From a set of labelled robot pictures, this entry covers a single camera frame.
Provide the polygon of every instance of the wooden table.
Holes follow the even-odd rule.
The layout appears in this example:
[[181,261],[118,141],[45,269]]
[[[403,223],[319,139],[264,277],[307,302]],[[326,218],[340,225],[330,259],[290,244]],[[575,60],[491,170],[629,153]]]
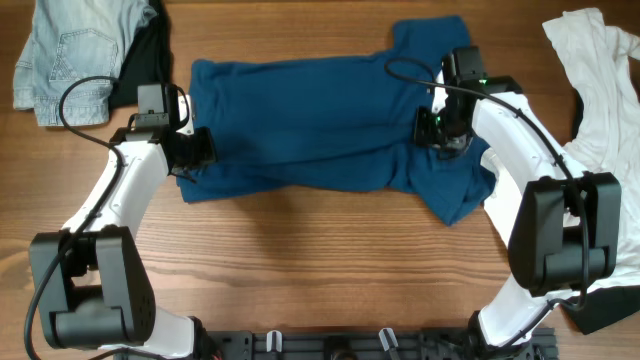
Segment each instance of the wooden table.
[[[12,109],[14,64],[30,31],[32,5],[0,4],[0,359],[24,359],[24,314],[33,294],[27,248],[60,228],[104,167],[103,148],[36,126]],[[490,74],[512,75],[551,133],[569,140],[571,87],[542,22],[563,10],[598,6],[609,24],[640,33],[633,1],[429,1],[190,4],[170,1],[174,81],[185,89],[198,58],[265,62],[369,54],[390,46],[399,20],[460,14]],[[106,126],[106,139],[134,108]],[[153,198],[137,238],[160,306],[195,315],[210,330],[397,330],[464,326],[509,274],[506,252],[482,209],[447,228],[412,195],[290,187],[188,205],[169,179]],[[556,311],[562,359],[632,359],[640,317],[588,337]],[[38,351],[52,351],[36,319]]]

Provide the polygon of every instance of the blue shirt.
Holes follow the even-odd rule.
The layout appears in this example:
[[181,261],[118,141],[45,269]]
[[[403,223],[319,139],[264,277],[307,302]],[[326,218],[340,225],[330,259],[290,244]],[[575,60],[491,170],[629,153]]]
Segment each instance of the blue shirt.
[[[394,47],[370,56],[268,64],[193,64],[190,94],[196,126],[211,130],[219,162],[178,179],[185,201],[220,199],[307,185],[343,191],[391,187],[418,194],[447,225],[491,194],[495,178],[480,166],[487,143],[439,160],[410,137],[418,106],[431,106],[422,85],[389,76],[384,64],[411,57],[435,73],[441,58],[469,45],[457,17],[406,20],[393,27]],[[394,70],[429,79],[423,70]]]

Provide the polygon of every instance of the denim pocket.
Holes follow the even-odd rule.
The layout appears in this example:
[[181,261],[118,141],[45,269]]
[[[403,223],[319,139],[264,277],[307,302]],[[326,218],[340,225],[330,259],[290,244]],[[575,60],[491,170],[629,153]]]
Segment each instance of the denim pocket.
[[[60,35],[49,81],[77,81],[88,76],[109,76],[117,53],[116,42],[94,29],[64,33]],[[109,80],[95,82],[109,83]]]

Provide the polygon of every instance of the light blue denim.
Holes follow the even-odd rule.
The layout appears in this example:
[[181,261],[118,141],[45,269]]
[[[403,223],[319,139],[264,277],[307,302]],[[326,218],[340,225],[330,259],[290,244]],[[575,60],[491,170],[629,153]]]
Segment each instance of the light blue denim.
[[[117,78],[136,32],[156,15],[148,0],[36,0],[16,64],[13,107],[33,108],[40,126],[61,126],[62,93],[88,76]],[[78,86],[65,101],[65,119],[71,125],[107,122],[111,88],[108,80]]]

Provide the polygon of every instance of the white fabric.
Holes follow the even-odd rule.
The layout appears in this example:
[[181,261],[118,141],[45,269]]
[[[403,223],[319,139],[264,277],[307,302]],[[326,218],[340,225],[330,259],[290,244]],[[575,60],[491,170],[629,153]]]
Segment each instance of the white fabric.
[[[640,104],[631,85],[628,57],[640,59],[640,38],[605,26],[595,8],[565,12],[542,26],[584,102],[578,137],[565,150],[590,171],[612,172],[622,185],[616,269],[589,290],[639,285]],[[513,209],[521,195],[495,153],[487,151],[483,165],[498,176],[485,211],[507,245],[515,221]]]

